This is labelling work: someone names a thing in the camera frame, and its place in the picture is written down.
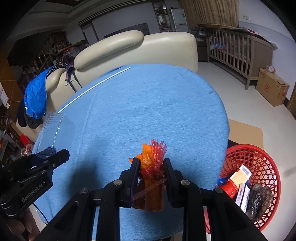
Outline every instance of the orange package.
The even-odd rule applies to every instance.
[[[133,207],[145,211],[161,211],[163,203],[163,157],[166,145],[151,140],[151,145],[143,144],[142,153],[137,155],[141,162],[141,180],[137,186],[137,193],[132,197]]]

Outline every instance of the silver screw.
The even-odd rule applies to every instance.
[[[82,188],[80,189],[79,193],[84,195],[84,194],[87,194],[89,192],[89,190],[87,188]]]
[[[224,190],[222,188],[220,188],[220,187],[215,187],[215,192],[216,193],[222,193],[222,192],[224,192]]]
[[[183,186],[188,186],[188,185],[190,184],[190,181],[188,181],[188,180],[182,180],[182,181],[181,181],[181,184],[182,184]]]
[[[119,185],[122,184],[122,180],[117,179],[117,180],[113,181],[113,184],[114,184],[115,186],[119,186]]]

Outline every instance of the white floor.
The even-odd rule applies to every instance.
[[[201,62],[198,69],[219,94],[229,119],[263,130],[264,150],[281,178],[279,206],[263,234],[268,241],[282,241],[296,221],[296,120],[284,105],[272,107],[254,86],[246,91],[243,83],[218,66]]]

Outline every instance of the beige curtain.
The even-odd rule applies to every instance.
[[[237,28],[239,0],[181,0],[189,27]]]

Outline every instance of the beige leather sofa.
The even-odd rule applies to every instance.
[[[83,86],[103,73],[127,64],[171,64],[198,70],[196,40],[185,32],[167,32],[144,36],[127,31],[99,41],[80,52],[74,60],[75,75]],[[65,69],[57,69],[46,79],[47,111],[56,111],[75,92],[65,81]],[[72,77],[76,90],[81,87]],[[42,125],[35,130],[17,128],[36,141]]]

